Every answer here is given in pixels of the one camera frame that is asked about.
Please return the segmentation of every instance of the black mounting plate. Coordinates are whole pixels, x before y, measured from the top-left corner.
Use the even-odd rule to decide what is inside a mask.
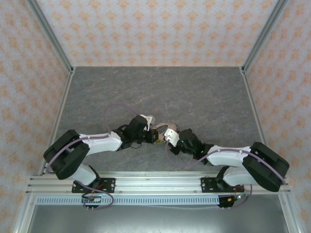
[[[99,184],[103,184],[101,187],[97,188],[98,190],[105,191],[107,193],[114,193],[116,187],[116,178],[101,178]],[[91,190],[84,188],[76,181],[72,184],[72,193],[90,193]]]
[[[216,177],[203,177],[201,178],[202,193],[234,193],[235,187],[227,186],[222,190],[217,186]],[[243,193],[244,188],[237,187],[237,193]]]

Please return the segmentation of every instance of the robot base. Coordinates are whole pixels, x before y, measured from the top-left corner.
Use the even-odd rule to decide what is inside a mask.
[[[243,193],[244,186],[233,187],[227,185],[225,182],[222,182],[220,178],[217,177],[203,177],[201,178],[201,188],[202,193]]]
[[[115,192],[115,186],[116,186],[115,178],[101,178],[101,181],[99,182],[99,184],[100,185],[96,189],[105,191],[107,193]],[[90,190],[88,188],[81,186],[76,181],[73,182],[71,191],[72,193],[90,193]]]

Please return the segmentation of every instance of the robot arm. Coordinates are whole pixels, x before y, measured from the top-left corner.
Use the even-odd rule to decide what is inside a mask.
[[[60,180],[72,178],[96,188],[100,177],[93,168],[82,164],[85,157],[102,151],[123,150],[134,142],[154,143],[158,140],[158,133],[150,129],[153,122],[153,116],[137,115],[128,125],[110,133],[85,135],[68,130],[45,151],[44,158]]]
[[[226,166],[217,176],[218,187],[257,183],[277,192],[289,168],[286,160],[260,142],[244,148],[223,148],[202,143],[191,129],[179,133],[167,129],[164,135],[174,154],[181,151],[204,164]]]
[[[44,158],[60,180],[72,178],[90,188],[96,188],[101,178],[92,167],[82,164],[86,156],[102,151],[123,150],[134,142],[155,143],[159,139],[166,141],[175,155],[183,152],[204,165],[225,166],[213,184],[220,189],[258,183],[267,190],[277,192],[289,168],[283,158],[262,143],[255,142],[244,148],[222,148],[202,143],[191,129],[178,132],[177,129],[168,128],[164,134],[159,134],[156,129],[150,129],[153,122],[152,116],[137,115],[128,125],[110,133],[85,135],[69,130],[46,150]]]

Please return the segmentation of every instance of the gray surface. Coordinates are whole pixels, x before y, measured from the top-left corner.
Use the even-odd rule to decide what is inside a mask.
[[[113,103],[125,103],[156,124],[175,122],[191,128],[206,143],[244,147],[260,141],[242,76],[237,67],[77,67],[60,120],[57,137],[69,129],[78,133],[105,133],[103,112]],[[133,113],[122,107],[107,114],[112,129],[127,124]],[[173,159],[188,163],[189,155]],[[84,160],[97,171],[177,171],[164,145],[94,154]],[[203,164],[188,170],[218,170]]]
[[[30,233],[287,233],[277,195],[230,211],[152,206],[36,206]]]

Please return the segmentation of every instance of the wall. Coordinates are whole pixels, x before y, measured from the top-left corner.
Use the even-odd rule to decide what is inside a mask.
[[[1,1],[0,25],[0,232],[10,233],[68,74],[25,0]]]
[[[268,145],[290,162],[290,184],[311,229],[311,4],[291,0],[247,78]]]
[[[73,66],[242,66],[276,2],[39,0]]]

